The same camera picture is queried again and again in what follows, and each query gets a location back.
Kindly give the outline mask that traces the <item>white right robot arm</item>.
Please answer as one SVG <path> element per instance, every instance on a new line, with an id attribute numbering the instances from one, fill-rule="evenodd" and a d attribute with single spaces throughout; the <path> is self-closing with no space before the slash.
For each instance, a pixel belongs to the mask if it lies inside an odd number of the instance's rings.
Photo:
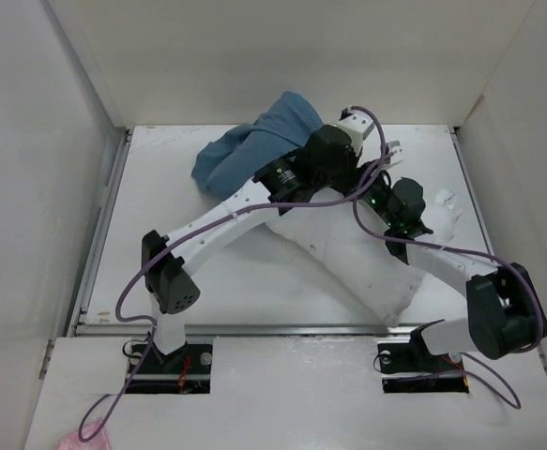
<path id="1" fill-rule="evenodd" d="M 357 202 L 386 226 L 367 233 L 382 240 L 395 259 L 433 275 L 466 303 L 462 318 L 437 319 L 412 331 L 404 360 L 427 369 L 441 356 L 477 352 L 497 360 L 539 346 L 547 337 L 547 318 L 522 265 L 443 243 L 422 220 L 425 202 L 417 181 L 392 182 L 379 161 L 366 163 L 358 174 Z"/>

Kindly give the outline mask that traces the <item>blue fabric pillowcase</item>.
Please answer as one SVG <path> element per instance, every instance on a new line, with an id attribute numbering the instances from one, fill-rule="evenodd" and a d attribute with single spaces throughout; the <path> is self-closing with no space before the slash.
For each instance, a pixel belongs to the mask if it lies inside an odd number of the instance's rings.
<path id="1" fill-rule="evenodd" d="M 199 151 L 191 177 L 203 193 L 224 201 L 265 165 L 304 146 L 323 124 L 307 99 L 285 91 L 253 122 L 231 128 Z"/>

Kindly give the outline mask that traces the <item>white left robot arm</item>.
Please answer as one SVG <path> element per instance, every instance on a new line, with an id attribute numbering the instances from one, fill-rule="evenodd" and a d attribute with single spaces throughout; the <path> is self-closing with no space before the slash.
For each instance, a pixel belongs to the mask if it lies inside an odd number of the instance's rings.
<path id="1" fill-rule="evenodd" d="M 142 239 L 144 283 L 152 296 L 156 326 L 150 360 L 158 369 L 177 369 L 187 339 L 182 313 L 201 294 L 192 277 L 215 253 L 248 231 L 276 223 L 296 210 L 315 208 L 325 188 L 352 188 L 368 130 L 346 121 L 324 125 L 306 144 L 267 163 L 219 205 L 176 231 Z"/>

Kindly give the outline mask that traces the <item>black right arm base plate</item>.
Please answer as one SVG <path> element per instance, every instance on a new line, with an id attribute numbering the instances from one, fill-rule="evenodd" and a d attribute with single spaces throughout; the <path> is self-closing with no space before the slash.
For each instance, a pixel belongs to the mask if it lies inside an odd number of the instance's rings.
<path id="1" fill-rule="evenodd" d="M 385 394 L 468 394 L 463 364 L 447 354 L 432 355 L 404 339 L 376 342 L 374 368 Z"/>

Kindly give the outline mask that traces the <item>white pillow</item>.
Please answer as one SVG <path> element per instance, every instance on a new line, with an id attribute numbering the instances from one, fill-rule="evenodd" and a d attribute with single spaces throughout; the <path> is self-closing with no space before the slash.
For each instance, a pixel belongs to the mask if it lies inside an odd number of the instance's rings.
<path id="1" fill-rule="evenodd" d="M 266 226 L 306 250 L 385 326 L 411 306 L 429 307 L 415 323 L 464 315 L 464 298 L 431 274 L 400 262 L 357 225 L 352 204 L 293 208 Z"/>

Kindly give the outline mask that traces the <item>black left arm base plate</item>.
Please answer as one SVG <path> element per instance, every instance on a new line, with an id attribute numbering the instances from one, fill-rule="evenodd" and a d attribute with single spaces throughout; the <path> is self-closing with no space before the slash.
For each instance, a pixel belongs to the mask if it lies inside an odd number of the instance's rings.
<path id="1" fill-rule="evenodd" d="M 213 345 L 190 343 L 169 356 L 151 349 L 125 389 L 126 394 L 209 394 Z"/>

